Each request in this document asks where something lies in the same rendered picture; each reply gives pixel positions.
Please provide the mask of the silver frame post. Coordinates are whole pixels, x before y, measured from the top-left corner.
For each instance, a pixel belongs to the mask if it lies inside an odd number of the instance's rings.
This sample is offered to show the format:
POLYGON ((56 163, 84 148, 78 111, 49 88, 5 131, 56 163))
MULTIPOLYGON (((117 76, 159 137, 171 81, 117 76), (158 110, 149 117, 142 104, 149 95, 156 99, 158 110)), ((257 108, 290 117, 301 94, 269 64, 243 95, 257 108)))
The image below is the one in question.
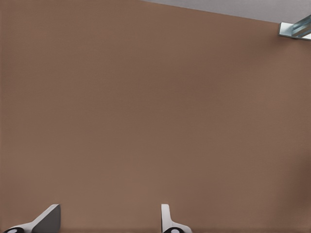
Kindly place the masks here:
POLYGON ((278 35, 311 41, 311 14, 296 23, 281 22, 278 35))

